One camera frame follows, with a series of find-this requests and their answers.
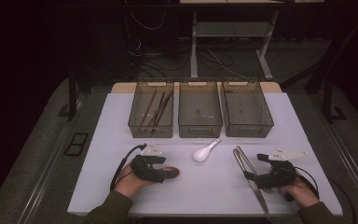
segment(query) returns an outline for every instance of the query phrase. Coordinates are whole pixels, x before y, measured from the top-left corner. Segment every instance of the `floor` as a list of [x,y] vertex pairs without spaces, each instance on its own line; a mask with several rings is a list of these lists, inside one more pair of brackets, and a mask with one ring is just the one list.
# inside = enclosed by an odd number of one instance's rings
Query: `floor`
[[[189,42],[180,39],[179,57],[164,57],[150,50],[139,64],[138,77],[189,77]],[[255,57],[259,39],[214,40],[198,43],[199,77],[244,76],[263,81]],[[329,42],[325,40],[273,41],[267,53],[273,81],[282,83],[318,62]],[[346,223],[358,223],[358,113],[338,88],[333,91],[333,106],[346,119],[328,123],[322,115],[322,92],[304,92],[307,78],[285,88],[310,143],[330,178],[343,207]],[[78,112],[68,121],[68,83],[65,80],[51,95],[20,156],[0,189],[0,223],[80,223],[81,217],[66,209],[76,185],[88,145],[106,94],[110,87],[95,87],[91,93],[77,93]],[[62,155],[74,133],[88,133],[83,153],[78,157]],[[245,218],[189,218],[129,220],[139,223],[263,223]],[[301,223],[297,217],[275,217],[274,224]]]

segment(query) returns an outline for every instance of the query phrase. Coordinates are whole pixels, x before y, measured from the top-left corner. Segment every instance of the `white object in hand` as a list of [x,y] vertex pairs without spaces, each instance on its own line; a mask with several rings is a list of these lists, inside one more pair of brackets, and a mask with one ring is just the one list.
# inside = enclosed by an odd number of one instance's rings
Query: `white object in hand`
[[210,145],[208,145],[205,148],[202,148],[200,150],[197,150],[193,153],[193,159],[196,161],[205,161],[206,158],[209,155],[209,152],[211,151],[211,149],[216,146],[216,144],[218,144],[219,142],[221,142],[222,139],[220,138],[216,138]]

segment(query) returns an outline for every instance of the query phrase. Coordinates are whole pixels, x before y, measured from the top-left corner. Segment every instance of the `chopstick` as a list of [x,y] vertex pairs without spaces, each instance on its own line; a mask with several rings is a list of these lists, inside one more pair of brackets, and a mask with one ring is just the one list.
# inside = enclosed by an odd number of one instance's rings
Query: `chopstick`
[[[164,96],[165,96],[165,92],[163,92],[161,95],[161,99],[159,100],[158,108],[162,105],[162,100],[164,99]],[[161,114],[159,115],[160,118],[161,118],[162,113],[164,113],[164,109],[161,111]],[[157,125],[158,125],[158,119],[155,119],[153,126],[157,126]]]
[[165,107],[167,106],[168,101],[170,100],[171,96],[173,94],[173,91],[170,91],[170,93],[168,94],[168,96],[164,99],[164,101],[162,102],[162,104],[158,107],[158,110],[156,112],[156,114],[153,116],[153,118],[147,123],[147,126],[150,126],[152,124],[152,122],[155,121],[155,119],[158,116],[158,113],[161,112],[161,115],[159,116],[159,119],[157,120],[157,124],[159,122],[159,120],[161,119],[162,113],[165,110]]
[[156,97],[156,93],[157,93],[157,90],[155,90],[155,91],[153,92],[152,99],[150,99],[150,102],[149,102],[149,104],[147,105],[147,108],[146,108],[146,111],[145,111],[145,115],[144,115],[144,117],[142,118],[142,121],[141,121],[141,127],[144,126],[144,123],[145,123],[145,120],[146,120],[146,117],[147,117],[147,113],[149,113],[150,107],[152,106],[153,101],[154,101],[154,98]]

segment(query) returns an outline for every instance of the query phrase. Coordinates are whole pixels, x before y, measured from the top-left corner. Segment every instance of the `person's left hand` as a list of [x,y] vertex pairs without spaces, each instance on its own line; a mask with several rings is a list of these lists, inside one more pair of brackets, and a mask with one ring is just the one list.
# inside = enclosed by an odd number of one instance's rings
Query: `person's left hand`
[[113,188],[114,191],[117,191],[129,198],[132,198],[140,189],[154,184],[154,182],[143,180],[136,176],[132,172],[131,163],[132,161],[125,165],[121,170],[117,178],[118,182]]

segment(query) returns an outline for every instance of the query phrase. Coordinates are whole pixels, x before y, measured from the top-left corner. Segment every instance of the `gray storage basket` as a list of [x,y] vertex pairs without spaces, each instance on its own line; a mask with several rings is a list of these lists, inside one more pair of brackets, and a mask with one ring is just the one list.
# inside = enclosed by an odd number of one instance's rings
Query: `gray storage basket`
[[182,138],[220,136],[223,121],[215,79],[181,78],[178,123]]
[[267,137],[274,122],[259,82],[226,77],[220,93],[227,137]]
[[173,78],[138,80],[129,119],[132,137],[172,137],[173,89]]

